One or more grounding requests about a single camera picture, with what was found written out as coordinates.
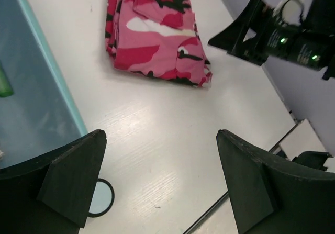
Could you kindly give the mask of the light blue hard suitcase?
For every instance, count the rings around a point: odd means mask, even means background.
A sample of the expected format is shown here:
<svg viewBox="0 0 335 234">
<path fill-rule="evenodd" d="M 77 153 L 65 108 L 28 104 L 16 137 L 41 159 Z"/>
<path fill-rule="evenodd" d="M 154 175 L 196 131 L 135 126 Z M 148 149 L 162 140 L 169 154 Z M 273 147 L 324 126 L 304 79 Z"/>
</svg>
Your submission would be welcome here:
<svg viewBox="0 0 335 234">
<path fill-rule="evenodd" d="M 1 0 L 1 63 L 14 91 L 1 98 L 1 169 L 90 133 L 28 0 Z"/>
</svg>

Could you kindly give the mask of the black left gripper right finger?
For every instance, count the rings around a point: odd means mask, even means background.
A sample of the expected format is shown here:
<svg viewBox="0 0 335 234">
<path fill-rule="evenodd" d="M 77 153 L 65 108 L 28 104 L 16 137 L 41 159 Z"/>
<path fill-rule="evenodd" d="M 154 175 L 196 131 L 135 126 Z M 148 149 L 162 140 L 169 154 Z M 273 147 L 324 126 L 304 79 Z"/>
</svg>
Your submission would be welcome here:
<svg viewBox="0 0 335 234">
<path fill-rule="evenodd" d="M 334 233 L 334 174 L 260 149 L 228 130 L 217 146 L 238 233 Z"/>
</svg>

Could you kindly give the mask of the pink camouflage garment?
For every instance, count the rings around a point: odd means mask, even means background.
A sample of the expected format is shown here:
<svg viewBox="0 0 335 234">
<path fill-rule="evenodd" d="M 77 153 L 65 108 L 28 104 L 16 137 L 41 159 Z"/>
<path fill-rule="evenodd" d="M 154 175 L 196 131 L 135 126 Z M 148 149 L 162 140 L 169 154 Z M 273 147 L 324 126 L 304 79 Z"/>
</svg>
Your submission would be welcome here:
<svg viewBox="0 0 335 234">
<path fill-rule="evenodd" d="M 105 48 L 118 70 L 196 87 L 211 82 L 191 0 L 107 0 Z"/>
</svg>

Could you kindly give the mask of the green lipstick tube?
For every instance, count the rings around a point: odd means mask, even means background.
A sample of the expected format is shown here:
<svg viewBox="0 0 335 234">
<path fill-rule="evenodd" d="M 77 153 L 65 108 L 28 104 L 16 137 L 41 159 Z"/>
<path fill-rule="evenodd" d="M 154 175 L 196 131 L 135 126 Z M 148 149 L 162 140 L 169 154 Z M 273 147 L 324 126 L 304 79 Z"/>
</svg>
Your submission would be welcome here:
<svg viewBox="0 0 335 234">
<path fill-rule="evenodd" d="M 0 64 L 0 97 L 9 97 L 14 93 L 13 88 L 7 78 L 3 69 L 2 63 Z"/>
</svg>

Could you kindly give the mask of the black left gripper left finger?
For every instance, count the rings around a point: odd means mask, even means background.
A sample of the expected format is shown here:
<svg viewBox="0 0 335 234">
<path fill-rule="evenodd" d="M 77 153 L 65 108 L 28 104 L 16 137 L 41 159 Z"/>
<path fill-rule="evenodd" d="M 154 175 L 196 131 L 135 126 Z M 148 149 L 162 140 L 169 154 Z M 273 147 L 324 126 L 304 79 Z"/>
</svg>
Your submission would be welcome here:
<svg viewBox="0 0 335 234">
<path fill-rule="evenodd" d="M 107 145 L 94 130 L 1 169 L 1 233 L 78 233 L 86 224 Z"/>
</svg>

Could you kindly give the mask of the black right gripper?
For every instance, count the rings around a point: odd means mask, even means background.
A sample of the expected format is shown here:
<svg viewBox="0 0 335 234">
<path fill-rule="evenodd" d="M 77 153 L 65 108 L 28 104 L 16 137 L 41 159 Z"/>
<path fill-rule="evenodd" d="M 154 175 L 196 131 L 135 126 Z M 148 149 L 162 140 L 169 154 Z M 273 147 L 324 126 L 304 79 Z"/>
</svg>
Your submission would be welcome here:
<svg viewBox="0 0 335 234">
<path fill-rule="evenodd" d="M 298 24 L 285 22 L 264 0 L 249 0 L 242 13 L 208 41 L 236 58 L 261 66 L 273 56 L 334 77 L 334 0 L 312 0 Z M 264 31 L 264 45 L 257 46 Z"/>
</svg>

